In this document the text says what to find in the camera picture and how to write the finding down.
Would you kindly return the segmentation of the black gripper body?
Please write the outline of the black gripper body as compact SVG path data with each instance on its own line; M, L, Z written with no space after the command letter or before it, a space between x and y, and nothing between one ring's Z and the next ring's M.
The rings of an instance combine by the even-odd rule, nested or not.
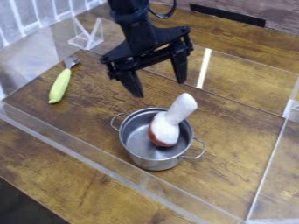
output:
M126 40L101 59L107 65L111 79L118 78L121 71L137 71L145 67L171 60L175 54L191 54L191 28L177 26L159 28L153 25L149 14L121 14L111 12L115 22L121 25Z

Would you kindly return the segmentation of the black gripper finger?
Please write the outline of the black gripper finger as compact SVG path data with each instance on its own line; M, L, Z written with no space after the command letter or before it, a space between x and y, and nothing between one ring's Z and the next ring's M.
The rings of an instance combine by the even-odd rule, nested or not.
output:
M187 56L186 54L175 54L171 57L173 69L175 73L175 77L179 84L183 84L187 81Z
M118 74L118 78L129 90L129 92L133 94L134 97L143 98L145 92L141 80L138 78L135 71L121 71Z

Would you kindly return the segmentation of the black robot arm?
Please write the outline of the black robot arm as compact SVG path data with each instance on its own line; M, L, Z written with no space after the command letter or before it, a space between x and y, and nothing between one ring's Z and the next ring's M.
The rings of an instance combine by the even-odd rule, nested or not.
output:
M122 82L134 97L145 96L137 71L166 60L173 62L178 83L187 80L187 57L194 50L190 39L191 28L177 26L158 28L153 25L149 12L159 18L169 18L173 9L165 15L157 14L150 7L150 0L107 0L111 16L121 25L126 40L102 58L107 66L107 75Z

